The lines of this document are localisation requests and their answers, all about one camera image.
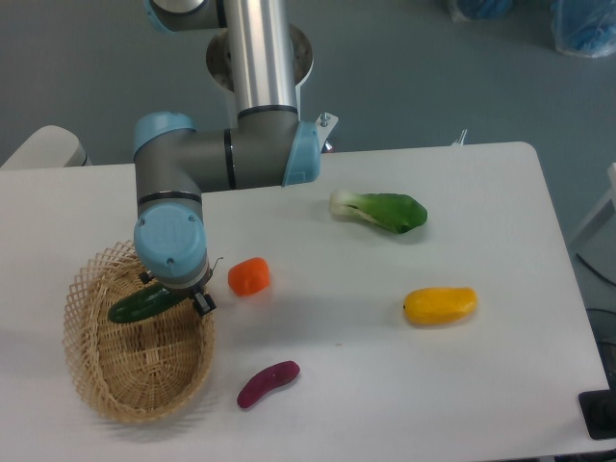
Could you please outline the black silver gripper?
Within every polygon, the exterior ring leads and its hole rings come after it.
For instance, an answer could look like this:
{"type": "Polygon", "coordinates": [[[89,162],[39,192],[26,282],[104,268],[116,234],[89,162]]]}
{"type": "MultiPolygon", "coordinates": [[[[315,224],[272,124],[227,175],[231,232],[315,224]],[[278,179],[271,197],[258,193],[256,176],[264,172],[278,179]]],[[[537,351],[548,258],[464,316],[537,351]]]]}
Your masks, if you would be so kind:
{"type": "Polygon", "coordinates": [[[157,278],[151,270],[140,272],[138,278],[144,286],[150,283],[157,283],[172,293],[184,294],[188,297],[192,297],[192,305],[195,312],[200,317],[205,317],[217,309],[217,305],[211,295],[206,292],[206,286],[212,279],[216,266],[220,260],[222,260],[222,257],[217,258],[211,265],[209,259],[206,259],[204,269],[198,275],[189,278],[185,282],[171,282],[157,278]]]}

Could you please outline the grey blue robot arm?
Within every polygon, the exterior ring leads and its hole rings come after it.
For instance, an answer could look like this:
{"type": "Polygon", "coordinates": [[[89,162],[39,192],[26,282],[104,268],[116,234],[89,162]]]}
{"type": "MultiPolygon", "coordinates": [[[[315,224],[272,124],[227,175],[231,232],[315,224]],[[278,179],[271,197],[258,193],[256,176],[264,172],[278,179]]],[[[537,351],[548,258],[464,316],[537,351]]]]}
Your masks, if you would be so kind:
{"type": "Polygon", "coordinates": [[[295,47],[282,1],[148,1],[151,22],[178,33],[219,28],[227,34],[237,124],[199,132],[183,114],[141,118],[134,134],[137,255],[143,281],[214,310],[203,223],[204,193],[286,187],[314,181],[321,168],[316,125],[302,121],[295,47]]]}

